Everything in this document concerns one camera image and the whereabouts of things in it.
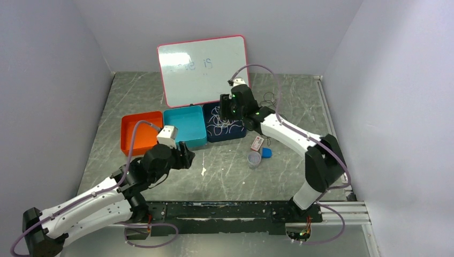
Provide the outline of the navy blue tray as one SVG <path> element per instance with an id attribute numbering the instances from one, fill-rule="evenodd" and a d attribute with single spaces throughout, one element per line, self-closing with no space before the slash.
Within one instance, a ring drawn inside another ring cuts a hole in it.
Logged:
<path id="1" fill-rule="evenodd" d="M 246 136 L 247 130 L 240 120 L 223 121 L 218 115 L 219 103 L 207 103 L 202 106 L 208 142 L 215 143 L 240 139 Z"/>

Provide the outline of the light blue tray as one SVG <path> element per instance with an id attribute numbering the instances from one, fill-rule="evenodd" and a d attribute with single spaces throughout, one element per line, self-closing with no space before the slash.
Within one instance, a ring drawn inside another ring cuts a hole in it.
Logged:
<path id="1" fill-rule="evenodd" d="M 165 110 L 163 123 L 176 127 L 176 142 L 183 141 L 188 148 L 202 147 L 208 142 L 203 110 L 199 105 Z"/>

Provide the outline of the orange tray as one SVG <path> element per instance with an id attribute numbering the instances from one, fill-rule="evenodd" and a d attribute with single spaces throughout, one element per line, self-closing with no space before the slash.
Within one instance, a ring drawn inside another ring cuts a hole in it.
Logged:
<path id="1" fill-rule="evenodd" d="M 137 122 L 145 120 L 159 128 L 163 127 L 163 114 L 160 111 L 126 115 L 121 119 L 120 149 L 125 156 L 129 155 L 133 130 Z M 140 124 L 134 139 L 133 156 L 143 155 L 157 144 L 158 132 L 147 124 Z"/>

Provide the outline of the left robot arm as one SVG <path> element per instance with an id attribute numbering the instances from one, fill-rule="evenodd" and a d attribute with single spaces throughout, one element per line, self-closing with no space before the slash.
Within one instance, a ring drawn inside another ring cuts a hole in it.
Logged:
<path id="1" fill-rule="evenodd" d="M 22 216 L 22 238 L 29 256 L 57 256 L 73 241 L 114 223 L 140 223 L 148 216 L 142 191 L 170 170 L 189 169 L 195 153 L 184 142 L 173 148 L 156 144 L 79 196 Z"/>

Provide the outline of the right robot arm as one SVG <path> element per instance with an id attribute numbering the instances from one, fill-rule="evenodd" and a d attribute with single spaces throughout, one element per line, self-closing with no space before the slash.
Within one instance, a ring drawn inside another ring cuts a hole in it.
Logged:
<path id="1" fill-rule="evenodd" d="M 220 118 L 240 120 L 249 131 L 271 137 L 294 150 L 305 161 L 305 182 L 292 197 L 290 217 L 301 222 L 309 207 L 345 174 L 346 165 L 337 139 L 307 132 L 282 118 L 269 107 L 261 107 L 244 82 L 230 81 L 231 90 L 220 96 Z"/>

